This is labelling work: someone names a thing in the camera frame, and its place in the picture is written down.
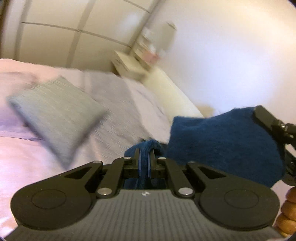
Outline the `right hand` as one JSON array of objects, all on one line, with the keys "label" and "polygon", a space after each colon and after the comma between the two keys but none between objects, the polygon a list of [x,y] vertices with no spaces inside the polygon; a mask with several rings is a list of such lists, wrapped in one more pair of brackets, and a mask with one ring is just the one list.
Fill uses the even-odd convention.
[{"label": "right hand", "polygon": [[296,230],[296,207],[295,207],[295,187],[291,188],[286,194],[280,215],[275,221],[275,228],[278,232],[287,237],[293,235]]}]

